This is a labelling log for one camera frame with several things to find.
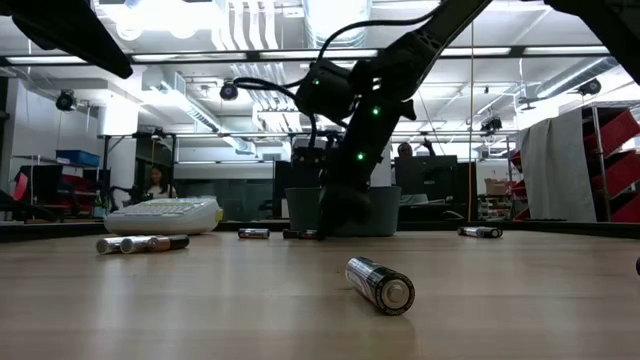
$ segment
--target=black monitor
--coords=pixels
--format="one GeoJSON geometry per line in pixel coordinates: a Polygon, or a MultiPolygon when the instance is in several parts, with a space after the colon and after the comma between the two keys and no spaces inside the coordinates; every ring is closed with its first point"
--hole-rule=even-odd
{"type": "Polygon", "coordinates": [[[396,185],[403,195],[427,194],[429,201],[453,197],[456,189],[457,156],[396,158],[396,185]]]}

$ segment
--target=black battery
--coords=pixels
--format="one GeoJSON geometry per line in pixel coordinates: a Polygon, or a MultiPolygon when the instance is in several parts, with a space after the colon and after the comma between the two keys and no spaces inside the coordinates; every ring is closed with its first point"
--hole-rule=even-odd
{"type": "Polygon", "coordinates": [[[387,315],[401,315],[413,305],[416,296],[413,283],[405,275],[364,257],[347,263],[347,280],[387,315]]]}
{"type": "Polygon", "coordinates": [[[286,229],[282,231],[282,237],[285,239],[300,239],[300,240],[322,240],[320,232],[318,230],[290,230],[286,229]]]}
{"type": "Polygon", "coordinates": [[[496,239],[502,237],[502,230],[492,227],[459,227],[458,235],[496,239]]]}
{"type": "Polygon", "coordinates": [[[297,239],[300,237],[300,231],[284,229],[282,230],[282,237],[285,239],[297,239]]]}
{"type": "Polygon", "coordinates": [[[240,229],[238,237],[241,239],[268,239],[271,236],[269,229],[240,229]]]}

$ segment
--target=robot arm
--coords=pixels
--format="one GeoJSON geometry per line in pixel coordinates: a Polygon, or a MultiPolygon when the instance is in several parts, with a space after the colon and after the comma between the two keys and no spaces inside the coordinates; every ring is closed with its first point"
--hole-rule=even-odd
{"type": "MultiPolygon", "coordinates": [[[[319,230],[324,235],[331,235],[347,221],[367,220],[371,204],[366,192],[380,154],[400,117],[416,118],[410,98],[442,51],[490,3],[444,0],[424,25],[403,35],[374,59],[359,61],[351,72],[325,59],[311,67],[296,94],[298,109],[306,115],[324,115],[335,123],[352,115],[344,140],[322,176],[319,230]]],[[[640,34],[634,33],[640,30],[631,26],[640,17],[638,6],[606,0],[546,3],[583,19],[636,82],[640,81],[640,34]]]]}

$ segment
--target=security camera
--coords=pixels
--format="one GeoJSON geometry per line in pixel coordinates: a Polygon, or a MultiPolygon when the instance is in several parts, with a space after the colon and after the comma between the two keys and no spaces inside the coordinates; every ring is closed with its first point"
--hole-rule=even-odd
{"type": "Polygon", "coordinates": [[[596,95],[602,90],[602,84],[598,79],[587,81],[578,87],[577,92],[582,96],[596,95]]]}
{"type": "Polygon", "coordinates": [[[233,101],[238,98],[238,88],[232,82],[227,81],[220,89],[220,97],[222,100],[233,101]]]}
{"type": "Polygon", "coordinates": [[[71,112],[78,107],[78,99],[73,96],[73,90],[62,90],[56,100],[56,107],[60,111],[71,112]]]}

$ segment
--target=white keyboard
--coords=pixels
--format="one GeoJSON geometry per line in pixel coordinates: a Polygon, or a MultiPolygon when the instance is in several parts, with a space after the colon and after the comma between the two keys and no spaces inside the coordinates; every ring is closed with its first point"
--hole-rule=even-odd
{"type": "Polygon", "coordinates": [[[201,234],[218,225],[215,198],[157,199],[109,214],[104,226],[118,235],[201,234]]]}

